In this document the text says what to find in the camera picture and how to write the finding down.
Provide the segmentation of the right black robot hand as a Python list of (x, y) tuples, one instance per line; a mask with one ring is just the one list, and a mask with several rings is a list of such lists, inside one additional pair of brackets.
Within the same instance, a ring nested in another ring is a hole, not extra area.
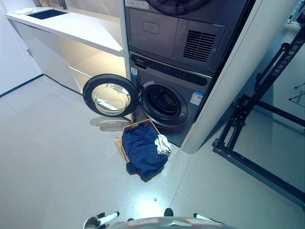
[(214, 221), (214, 220), (206, 218), (206, 217), (204, 217), (204, 216), (202, 216), (202, 215), (200, 215), (198, 213), (194, 213), (193, 217), (196, 218), (196, 219), (203, 219), (203, 220), (208, 220), (208, 221)]

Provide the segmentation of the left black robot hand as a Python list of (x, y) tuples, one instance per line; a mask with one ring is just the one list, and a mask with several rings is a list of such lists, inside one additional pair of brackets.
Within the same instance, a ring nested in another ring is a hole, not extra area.
[(120, 215), (118, 211), (106, 215), (104, 212), (96, 216), (88, 218), (83, 225), (84, 229), (105, 229), (107, 223), (117, 218)]

